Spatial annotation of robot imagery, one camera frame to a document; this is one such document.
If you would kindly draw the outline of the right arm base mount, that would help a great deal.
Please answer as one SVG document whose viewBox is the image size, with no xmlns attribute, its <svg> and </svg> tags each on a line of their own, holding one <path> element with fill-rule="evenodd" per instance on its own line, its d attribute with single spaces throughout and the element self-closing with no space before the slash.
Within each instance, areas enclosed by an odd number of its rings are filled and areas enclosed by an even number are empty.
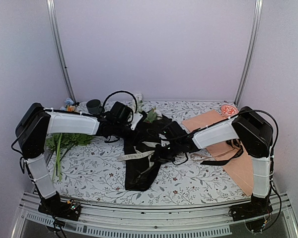
<svg viewBox="0 0 298 238">
<path fill-rule="evenodd" d="M 245 222 L 245 226 L 252 233 L 261 233 L 266 228 L 272 211 L 269 199 L 252 197 L 248 203 L 231 206 L 228 215 L 233 218 L 233 221 L 260 217 Z"/>
</svg>

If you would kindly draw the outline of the black wrapping paper sheet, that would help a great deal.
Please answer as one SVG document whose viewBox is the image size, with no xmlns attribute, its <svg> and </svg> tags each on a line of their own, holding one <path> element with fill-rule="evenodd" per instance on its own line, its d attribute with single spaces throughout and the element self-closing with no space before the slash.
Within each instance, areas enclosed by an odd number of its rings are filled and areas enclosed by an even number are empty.
<svg viewBox="0 0 298 238">
<path fill-rule="evenodd" d="M 170 140 L 182 136 L 184 130 L 177 122 L 162 116 L 151 122 L 142 119 L 134 133 L 124 139 L 125 189 L 146 191 L 161 165 L 175 162 L 175 157 L 182 153 L 180 142 Z"/>
</svg>

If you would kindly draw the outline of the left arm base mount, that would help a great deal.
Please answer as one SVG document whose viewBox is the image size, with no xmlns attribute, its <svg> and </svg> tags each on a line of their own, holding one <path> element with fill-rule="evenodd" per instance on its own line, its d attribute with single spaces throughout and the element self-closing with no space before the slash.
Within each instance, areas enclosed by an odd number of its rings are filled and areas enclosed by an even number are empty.
<svg viewBox="0 0 298 238">
<path fill-rule="evenodd" d="M 57 199 L 42 199 L 38 211 L 54 218 L 78 221 L 81 214 L 81 204 L 75 201 L 63 202 Z"/>
</svg>

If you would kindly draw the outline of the small white flower stem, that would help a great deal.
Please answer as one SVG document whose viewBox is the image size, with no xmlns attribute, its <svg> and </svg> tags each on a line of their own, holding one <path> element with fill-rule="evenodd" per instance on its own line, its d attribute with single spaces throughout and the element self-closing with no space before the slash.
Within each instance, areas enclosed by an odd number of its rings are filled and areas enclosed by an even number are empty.
<svg viewBox="0 0 298 238">
<path fill-rule="evenodd" d="M 135 94 L 135 98 L 136 100 L 134 101 L 134 112 L 138 113 L 138 112 L 142 112 L 143 109 L 143 95 L 142 93 L 137 93 Z"/>
</svg>

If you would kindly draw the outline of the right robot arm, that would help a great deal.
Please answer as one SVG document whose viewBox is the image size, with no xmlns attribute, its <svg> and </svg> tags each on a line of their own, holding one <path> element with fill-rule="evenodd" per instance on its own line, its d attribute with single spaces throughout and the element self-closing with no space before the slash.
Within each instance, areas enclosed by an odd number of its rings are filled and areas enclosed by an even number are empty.
<svg viewBox="0 0 298 238">
<path fill-rule="evenodd" d="M 251 216 L 258 216 L 266 208 L 264 199 L 271 191 L 273 150 L 277 141 L 273 133 L 278 133 L 259 113 L 260 110 L 243 107 L 237 114 L 223 117 L 212 110 L 184 120 L 182 123 L 189 133 L 175 121 L 168 123 L 160 132 L 169 142 L 163 150 L 171 156 L 201 149 L 207 149 L 210 154 L 218 152 L 212 161 L 203 159 L 203 165 L 226 167 L 231 158 L 222 159 L 221 145 L 237 148 L 236 158 L 247 153 L 253 165 L 252 197 L 255 199 L 247 204 L 247 212 Z"/>
</svg>

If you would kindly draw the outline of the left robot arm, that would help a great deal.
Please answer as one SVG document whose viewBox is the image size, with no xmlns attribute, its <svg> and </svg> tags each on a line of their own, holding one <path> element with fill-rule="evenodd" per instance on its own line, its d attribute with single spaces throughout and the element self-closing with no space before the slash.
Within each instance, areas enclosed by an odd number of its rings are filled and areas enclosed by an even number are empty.
<svg viewBox="0 0 298 238">
<path fill-rule="evenodd" d="M 57 191 L 47 169 L 46 149 L 60 153 L 62 146 L 76 146 L 77 142 L 65 142 L 69 134 L 127 138 L 142 119 L 144 115 L 134 113 L 120 102 L 103 115 L 54 110 L 33 103 L 15 130 L 15 143 L 19 145 L 17 152 L 25 161 L 30 179 L 45 199 L 45 208 L 53 215 L 64 211 L 63 203 L 54 197 Z"/>
</svg>

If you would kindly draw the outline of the cream printed ribbon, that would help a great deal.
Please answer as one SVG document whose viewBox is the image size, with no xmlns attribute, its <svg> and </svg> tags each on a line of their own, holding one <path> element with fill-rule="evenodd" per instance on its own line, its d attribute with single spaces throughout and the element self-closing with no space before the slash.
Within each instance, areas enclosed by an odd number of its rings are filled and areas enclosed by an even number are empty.
<svg viewBox="0 0 298 238">
<path fill-rule="evenodd" d="M 140 147 L 141 146 L 146 146 L 149 149 L 141 152 L 140 150 L 137 149 L 136 146 L 134 146 L 134 150 L 135 153 L 132 154 L 124 154 L 122 156 L 120 156 L 117 161 L 118 162 L 123 162 L 123 161 L 131 161 L 131 160 L 140 160 L 140 159 L 147 159 L 148 161 L 148 167 L 139 172 L 138 176 L 136 177 L 137 179 L 141 179 L 142 176 L 144 177 L 148 177 L 148 174 L 153 170 L 153 168 L 155 166 L 157 166 L 158 164 L 160 164 L 160 162 L 158 161 L 158 159 L 154 159 L 153 156 L 157 150 L 157 146 L 160 146 L 161 143 L 158 142 L 149 142 L 149 141 L 144 141 L 140 143 Z"/>
</svg>

